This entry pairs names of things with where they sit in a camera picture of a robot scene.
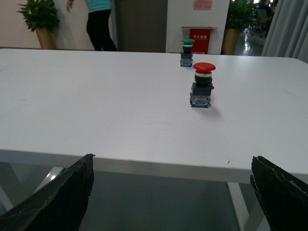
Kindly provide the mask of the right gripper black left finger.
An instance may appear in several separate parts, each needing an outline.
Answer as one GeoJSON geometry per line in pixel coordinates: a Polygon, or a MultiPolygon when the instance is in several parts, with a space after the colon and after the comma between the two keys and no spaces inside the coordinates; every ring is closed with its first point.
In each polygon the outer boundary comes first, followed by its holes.
{"type": "Polygon", "coordinates": [[[0,217],[2,231],[77,231],[94,182],[93,154],[87,154],[0,217]]]}

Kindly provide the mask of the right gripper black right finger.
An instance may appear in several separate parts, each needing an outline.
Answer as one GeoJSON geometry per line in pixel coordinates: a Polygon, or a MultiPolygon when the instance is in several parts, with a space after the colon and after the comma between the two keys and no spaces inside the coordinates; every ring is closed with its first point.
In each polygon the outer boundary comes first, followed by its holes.
{"type": "Polygon", "coordinates": [[[308,185],[262,156],[254,156],[250,183],[272,231],[308,229],[308,185]]]}

